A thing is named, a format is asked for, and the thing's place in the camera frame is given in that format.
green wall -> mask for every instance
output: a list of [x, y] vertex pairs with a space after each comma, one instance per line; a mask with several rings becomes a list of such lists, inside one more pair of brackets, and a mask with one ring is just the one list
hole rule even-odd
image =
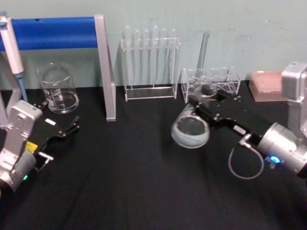
[[[13, 18], [104, 14], [117, 85], [118, 45], [125, 25], [176, 28], [182, 40], [180, 68], [196, 68], [202, 33], [212, 33], [207, 67], [235, 65], [240, 77], [255, 70], [307, 62], [306, 0], [0, 0]], [[77, 87], [100, 85], [96, 49], [22, 52], [27, 88], [38, 88], [35, 70], [50, 61], [69, 62]], [[0, 88], [8, 88], [0, 80]]]

test tube rack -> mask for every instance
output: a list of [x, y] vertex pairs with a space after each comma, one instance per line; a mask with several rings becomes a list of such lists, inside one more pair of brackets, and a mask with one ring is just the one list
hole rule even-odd
[[125, 100], [177, 96], [180, 40], [175, 29], [126, 26], [121, 40]]
[[234, 66], [210, 69], [182, 69], [181, 89], [185, 103], [188, 96], [201, 89], [202, 85], [214, 86], [217, 90], [224, 90], [237, 94], [241, 80]]

empty glass beaker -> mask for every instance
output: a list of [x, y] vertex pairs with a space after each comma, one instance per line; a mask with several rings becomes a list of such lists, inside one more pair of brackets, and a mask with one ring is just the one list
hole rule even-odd
[[207, 122], [194, 114], [195, 107], [187, 104], [171, 128], [173, 140], [187, 149], [195, 149], [207, 143], [210, 127]]
[[79, 99], [69, 64], [47, 63], [36, 71], [36, 75], [52, 112], [66, 114], [77, 108]]

blue bar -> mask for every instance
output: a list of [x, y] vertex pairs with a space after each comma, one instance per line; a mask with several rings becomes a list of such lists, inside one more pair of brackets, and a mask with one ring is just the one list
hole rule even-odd
[[19, 50], [97, 47], [94, 17], [13, 19], [12, 24]]

blue led light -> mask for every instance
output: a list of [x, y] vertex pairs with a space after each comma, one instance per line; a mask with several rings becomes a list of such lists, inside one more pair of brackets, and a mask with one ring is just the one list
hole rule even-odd
[[271, 156], [270, 159], [271, 159], [272, 162], [274, 162], [276, 164], [280, 163], [280, 159], [278, 157]]

